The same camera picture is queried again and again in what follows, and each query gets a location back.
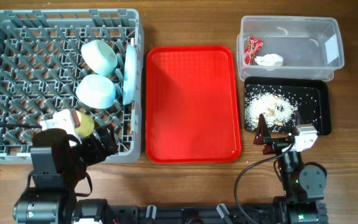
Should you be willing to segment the rice and food scraps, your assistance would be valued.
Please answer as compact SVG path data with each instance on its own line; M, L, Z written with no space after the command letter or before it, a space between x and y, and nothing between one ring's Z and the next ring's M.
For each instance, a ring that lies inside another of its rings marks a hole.
M299 111L303 124L313 124L321 131L319 91L302 86L247 84L245 86L245 125L253 131L263 114L269 131L288 133L295 128L294 112Z

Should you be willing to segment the yellow cup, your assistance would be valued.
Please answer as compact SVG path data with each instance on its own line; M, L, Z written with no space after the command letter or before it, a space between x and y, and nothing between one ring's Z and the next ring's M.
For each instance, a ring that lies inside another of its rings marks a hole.
M91 116L75 111L75 131L81 138L89 136L94 130L94 121Z

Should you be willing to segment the small light blue bowl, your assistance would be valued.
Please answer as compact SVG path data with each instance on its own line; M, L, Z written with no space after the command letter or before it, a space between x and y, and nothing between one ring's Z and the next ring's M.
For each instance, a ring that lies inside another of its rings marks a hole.
M85 76L75 93L82 103L96 109L110 108L116 98L114 83L109 78L97 74Z

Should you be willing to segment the white tissue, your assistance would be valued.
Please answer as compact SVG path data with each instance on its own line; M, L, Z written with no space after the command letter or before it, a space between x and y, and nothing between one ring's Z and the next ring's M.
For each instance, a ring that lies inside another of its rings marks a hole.
M266 54L264 56L256 56L255 62L260 66L282 66L283 57L278 54Z

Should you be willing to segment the large light blue plate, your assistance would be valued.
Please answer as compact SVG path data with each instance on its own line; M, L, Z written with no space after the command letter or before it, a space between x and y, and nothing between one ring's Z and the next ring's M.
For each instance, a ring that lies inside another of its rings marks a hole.
M132 103L137 72L137 52L133 45L128 45L126 50L126 61L124 64L124 79L123 79L123 104L128 105Z

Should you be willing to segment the red snack wrapper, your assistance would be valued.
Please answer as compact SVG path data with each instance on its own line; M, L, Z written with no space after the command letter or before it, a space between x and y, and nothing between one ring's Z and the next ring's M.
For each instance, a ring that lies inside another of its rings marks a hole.
M256 37L248 38L244 49L244 62L246 65L249 65L253 61L257 52L262 48L263 43L263 40Z

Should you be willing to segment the light green bowl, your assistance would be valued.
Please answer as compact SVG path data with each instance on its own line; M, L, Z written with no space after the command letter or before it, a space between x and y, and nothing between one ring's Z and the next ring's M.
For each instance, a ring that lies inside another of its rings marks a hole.
M93 40L83 45L81 54L85 63L98 75L109 77L117 67L117 56L102 40Z

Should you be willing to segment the wooden chopstick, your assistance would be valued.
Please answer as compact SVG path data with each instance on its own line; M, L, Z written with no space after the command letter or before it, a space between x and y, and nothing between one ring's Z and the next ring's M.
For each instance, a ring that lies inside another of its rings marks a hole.
M135 118L135 109L134 104L131 103L131 118L130 118L130 133L133 134L133 128L134 128L134 118Z

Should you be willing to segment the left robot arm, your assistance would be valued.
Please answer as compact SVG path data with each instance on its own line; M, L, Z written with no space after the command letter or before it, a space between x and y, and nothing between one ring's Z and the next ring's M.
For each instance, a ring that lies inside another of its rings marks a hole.
M111 125L100 126L82 140L64 129L37 133L30 152L33 171L12 210L17 223L118 223L105 199L90 199L75 188L91 181L87 168L118 152Z

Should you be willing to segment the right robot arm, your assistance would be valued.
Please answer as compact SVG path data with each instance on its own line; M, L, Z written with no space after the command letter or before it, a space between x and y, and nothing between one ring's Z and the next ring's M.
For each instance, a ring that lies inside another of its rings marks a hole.
M266 215L266 223L327 223L328 211L320 201L324 198L328 172L317 162L303 162L301 152L310 149L318 137L312 124L298 124L285 138L272 138L263 114L254 144L263 145L263 154L274 154L275 172L284 196L275 197Z

